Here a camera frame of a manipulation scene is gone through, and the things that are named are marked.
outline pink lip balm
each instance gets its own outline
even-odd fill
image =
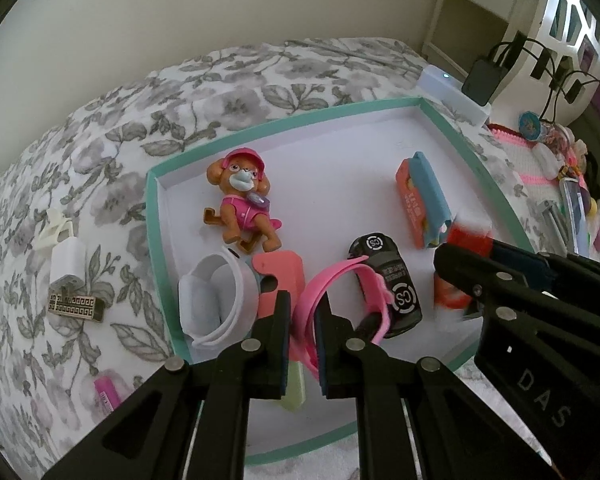
[[[102,401],[102,405],[104,406],[107,415],[113,413],[113,410],[115,410],[122,401],[120,400],[120,396],[111,379],[106,376],[100,377],[93,381],[93,385],[96,387],[96,391],[100,396],[100,400]]]

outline floral fabric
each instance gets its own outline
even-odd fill
[[[146,241],[149,168],[254,124],[414,95],[425,65],[381,38],[223,49],[101,95],[14,161],[0,176],[0,448],[21,478],[40,478],[104,418],[94,379],[109,376],[124,398],[172,353]],[[545,248],[502,146],[432,104],[477,153],[534,247]],[[50,258],[31,244],[50,207],[73,219],[87,245],[82,292],[105,300],[101,324],[45,313]],[[249,478],[299,460],[254,468]]]

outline white tray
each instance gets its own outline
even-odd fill
[[[327,108],[273,121],[216,140],[153,168],[147,184],[147,223],[152,265],[174,351],[190,360],[180,329],[178,279],[222,244],[221,229],[202,221],[205,207],[218,208],[222,194],[206,180],[206,168],[229,150],[257,150],[271,181],[272,218],[284,249],[304,261],[306,280],[346,257],[355,238],[379,231],[397,243],[423,311],[422,322],[382,343],[391,356],[416,361],[431,355],[457,367],[474,352],[481,319],[441,333],[432,320],[433,250],[414,247],[400,206],[395,172],[403,159],[422,151],[440,182],[452,214],[491,218],[494,236],[526,241],[515,213],[461,136],[421,98]],[[354,325],[363,317],[353,276],[329,289],[332,311]],[[252,400],[247,463],[295,456],[356,430],[353,400],[326,400],[305,370],[306,402],[291,413],[272,401]]]

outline white power adapter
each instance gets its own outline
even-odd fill
[[[74,224],[57,209],[46,210],[47,225],[33,242],[35,250],[53,247],[49,288],[84,286],[87,248],[74,236]],[[62,235],[67,238],[60,241]]]
[[[84,285],[87,247],[75,236],[68,237],[51,251],[51,274],[49,288],[59,290],[64,286],[72,289]]]

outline toy dog's ear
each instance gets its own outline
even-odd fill
[[[262,180],[258,183],[258,193],[261,195],[266,195],[271,189],[271,184],[269,183],[269,179],[267,175],[262,176]]]
[[[206,168],[206,179],[210,184],[217,186],[220,184],[220,178],[222,177],[222,162],[224,158],[220,158],[216,160],[213,164],[211,164],[208,168]]]

